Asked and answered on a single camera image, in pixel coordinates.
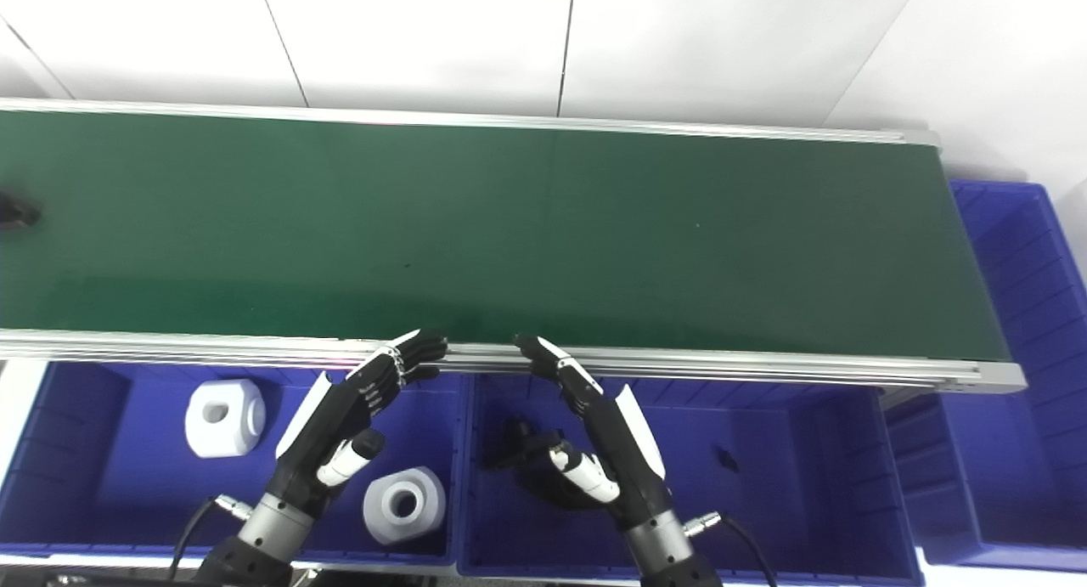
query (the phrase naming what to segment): aluminum frame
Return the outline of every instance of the aluminum frame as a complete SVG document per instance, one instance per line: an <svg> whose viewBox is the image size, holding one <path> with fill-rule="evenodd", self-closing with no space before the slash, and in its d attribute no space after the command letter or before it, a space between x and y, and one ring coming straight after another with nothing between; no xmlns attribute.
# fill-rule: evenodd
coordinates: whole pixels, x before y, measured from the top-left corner
<svg viewBox="0 0 1087 587"><path fill-rule="evenodd" d="M434 114L426 111L317 110L311 107L246 107L246 104L128 103L118 100L0 99L0 111L58 111L79 114L198 115L210 118L308 120L379 126L470 126L507 129L633 132L687 137L777 138L786 141L896 142L939 147L932 130L846 130L820 127L708 125L639 120L549 118L532 115Z"/></svg>
<svg viewBox="0 0 1087 587"><path fill-rule="evenodd" d="M384 340L299 336L166 335L0 328L0 359L66 362L207 363L250 367L350 370ZM1016 363L664 348L563 347L601 377L716 382L826 383L945 392L1024 389ZM450 344L441 363L460 373L527 373L512 344Z"/></svg>

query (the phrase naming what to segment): black glove-like hand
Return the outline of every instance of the black glove-like hand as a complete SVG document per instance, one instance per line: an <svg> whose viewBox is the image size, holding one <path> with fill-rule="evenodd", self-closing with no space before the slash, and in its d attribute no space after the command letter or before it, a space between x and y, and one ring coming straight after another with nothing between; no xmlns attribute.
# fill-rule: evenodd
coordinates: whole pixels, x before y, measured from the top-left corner
<svg viewBox="0 0 1087 587"><path fill-rule="evenodd" d="M673 511L657 442L632 390L605 397L580 363L539 336L518 335L513 342L532 362L533 375L559 383L566 404L582 417L599 460L563 441L551 449L552 463L611 514L641 587L719 587L716 572L695 552Z"/></svg>
<svg viewBox="0 0 1087 587"><path fill-rule="evenodd" d="M380 451L384 437L368 430L371 417L396 400L400 388L408 383L436 377L438 367L423 363L441 360L447 348L442 333L415 330L389 340L370 354L342 383L330 386L279 457L265 490L310 516L321 516L341 487L329 489L321 483L318 467L345 441L368 454L367 460L373 459Z"/></svg>

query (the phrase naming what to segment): blue plastic bin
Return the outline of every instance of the blue plastic bin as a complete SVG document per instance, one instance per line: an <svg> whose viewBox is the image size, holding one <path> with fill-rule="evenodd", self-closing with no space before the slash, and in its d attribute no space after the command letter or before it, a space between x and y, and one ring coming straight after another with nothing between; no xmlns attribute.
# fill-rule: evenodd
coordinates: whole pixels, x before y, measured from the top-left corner
<svg viewBox="0 0 1087 587"><path fill-rule="evenodd" d="M887 413L910 520L934 564L1087 571L1087 297L1040 185L952 182L1029 383Z"/></svg>
<svg viewBox="0 0 1087 587"><path fill-rule="evenodd" d="M0 489L0 553L168 557L187 517L209 496L255 503L275 466L275 446L318 371L275 367L54 363ZM330 374L334 382L342 373ZM240 458L201 460L185 440L184 415L202 382L249 378L260 386L267 424ZM385 451L351 479L315 525L299 559L329 563L447 565L458 547L450 504L443 529L384 547L362 522L370 482L427 466L460 497L472 402L471 376L443 374L403 390L374 420ZM189 555L237 533L213 513Z"/></svg>
<svg viewBox="0 0 1087 587"><path fill-rule="evenodd" d="M614 395L624 380L605 379ZM684 520L732 514L757 537L785 583L921 585L905 510L871 388L630 380L655 433ZM589 448L554 383L482 375L466 494L465 551L475 576L636 578L622 536L603 511L560 511L482 467L502 448L507 417L561 428ZM738 472L723 466L726 451ZM764 583L726 527L699 536L723 579Z"/></svg>

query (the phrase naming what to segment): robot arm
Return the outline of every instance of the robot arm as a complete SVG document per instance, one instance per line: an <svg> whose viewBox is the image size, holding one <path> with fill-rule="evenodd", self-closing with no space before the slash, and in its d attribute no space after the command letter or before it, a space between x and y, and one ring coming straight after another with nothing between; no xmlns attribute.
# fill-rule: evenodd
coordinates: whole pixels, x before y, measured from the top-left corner
<svg viewBox="0 0 1087 587"><path fill-rule="evenodd" d="M655 439L628 386L610 399L566 351L539 336L517 336L532 373L559 383L566 404L585 424L598 455L569 441L550 449L551 462L576 487L601 502L623 534L644 587L715 587L716 572L695 552L664 485Z"/></svg>
<svg viewBox="0 0 1087 587"><path fill-rule="evenodd" d="M237 536L204 559L197 582L286 586L290 563L313 523L343 485L373 460L385 437L370 427L408 383L429 379L446 355L441 333L415 330L378 348L339 385L318 379L279 447L275 473Z"/></svg>

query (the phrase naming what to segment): black cable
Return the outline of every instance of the black cable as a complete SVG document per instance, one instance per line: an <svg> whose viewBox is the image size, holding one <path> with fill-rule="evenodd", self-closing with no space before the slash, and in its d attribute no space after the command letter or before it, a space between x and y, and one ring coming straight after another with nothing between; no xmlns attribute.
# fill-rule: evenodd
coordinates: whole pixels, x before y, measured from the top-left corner
<svg viewBox="0 0 1087 587"><path fill-rule="evenodd" d="M774 571L770 567L770 563L766 561L766 557L762 554L762 549L759 548L759 544L751 536L751 533L747 530L742 525L739 524L733 517L721 513L721 521L733 528L733 532L744 540L748 548L751 549L751 553L754 554L755 561L759 563L759 570L762 571L762 575L766 577L766 585L770 587L777 587L777 578L775 578Z"/></svg>
<svg viewBox="0 0 1087 587"><path fill-rule="evenodd" d="M170 570L166 572L166 580L173 580L177 575L177 565L182 563L182 555L185 554L185 548L189 546L189 538L192 537L192 533L203 521L208 511L212 510L215 505L215 498L207 498L200 503L192 516L189 517L189 523L185 524L185 529L182 530L182 537L177 539L177 544L174 545L174 560L170 563Z"/></svg>

